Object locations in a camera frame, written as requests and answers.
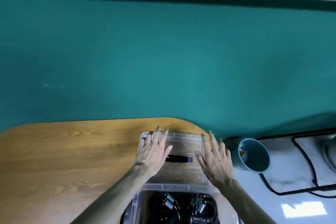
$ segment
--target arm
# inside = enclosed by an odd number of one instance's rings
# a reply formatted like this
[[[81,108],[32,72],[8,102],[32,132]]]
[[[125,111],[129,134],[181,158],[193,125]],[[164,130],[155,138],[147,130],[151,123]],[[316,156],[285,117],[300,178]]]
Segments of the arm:
[[[140,141],[140,152],[134,166],[115,185],[103,193],[72,224],[117,223],[120,216],[148,179],[157,174],[163,166],[172,146],[165,149],[168,130],[159,139],[161,127],[158,126],[147,138]]]
[[[225,148],[224,142],[217,142],[211,131],[209,131],[209,136],[212,150],[208,139],[202,134],[205,157],[203,158],[198,151],[196,157],[210,182],[226,197],[245,224],[274,224],[274,220],[254,202],[235,179],[231,154]]]

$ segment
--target clear plastic container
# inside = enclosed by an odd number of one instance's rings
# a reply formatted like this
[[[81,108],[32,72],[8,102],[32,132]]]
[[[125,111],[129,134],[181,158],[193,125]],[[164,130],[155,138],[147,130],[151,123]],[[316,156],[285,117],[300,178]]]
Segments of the clear plastic container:
[[[140,139],[149,132],[143,132]],[[204,146],[200,135],[168,133],[166,147],[173,145],[172,155],[192,157],[191,163],[165,162],[157,175],[149,179],[133,198],[129,224],[145,224],[149,217],[148,201],[156,191],[191,192],[211,195],[220,207],[219,220],[221,223],[237,223],[237,214],[229,202],[221,195],[204,175],[195,156],[195,150],[204,155]]]

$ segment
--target green wall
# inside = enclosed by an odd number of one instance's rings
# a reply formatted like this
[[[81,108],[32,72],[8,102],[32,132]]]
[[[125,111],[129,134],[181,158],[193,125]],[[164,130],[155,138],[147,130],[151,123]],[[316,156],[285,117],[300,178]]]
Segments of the green wall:
[[[0,131],[177,117],[256,136],[333,127],[335,111],[335,12],[0,0]]]

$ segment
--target open box lid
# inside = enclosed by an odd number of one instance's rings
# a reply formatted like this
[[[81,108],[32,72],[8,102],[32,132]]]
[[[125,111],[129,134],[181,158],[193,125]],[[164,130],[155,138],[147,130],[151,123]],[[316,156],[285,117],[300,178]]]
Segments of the open box lid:
[[[149,131],[140,136],[144,138]],[[213,191],[207,177],[200,167],[195,151],[200,151],[204,156],[204,146],[200,135],[168,133],[166,147],[172,145],[171,155],[181,155],[192,158],[189,163],[165,162],[160,171],[143,185],[142,190],[162,191],[194,191],[207,193]]]

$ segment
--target wooden tabletop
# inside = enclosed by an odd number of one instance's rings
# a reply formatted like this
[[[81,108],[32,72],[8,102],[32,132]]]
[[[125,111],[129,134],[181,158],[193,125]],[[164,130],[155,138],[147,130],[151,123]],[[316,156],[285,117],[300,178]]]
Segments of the wooden tabletop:
[[[70,223],[133,165],[143,131],[204,130],[176,118],[27,124],[0,135],[0,223]]]

